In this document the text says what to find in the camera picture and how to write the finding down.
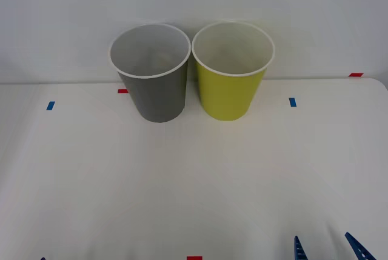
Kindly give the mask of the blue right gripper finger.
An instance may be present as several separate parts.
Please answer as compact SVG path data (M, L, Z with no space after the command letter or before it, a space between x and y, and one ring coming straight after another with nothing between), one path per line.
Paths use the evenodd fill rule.
M303 247L297 236L294 237L294 255L295 260L307 260L306 253L303 250Z
M346 232L345 237L348 240L358 260L376 260L376 258L349 232Z

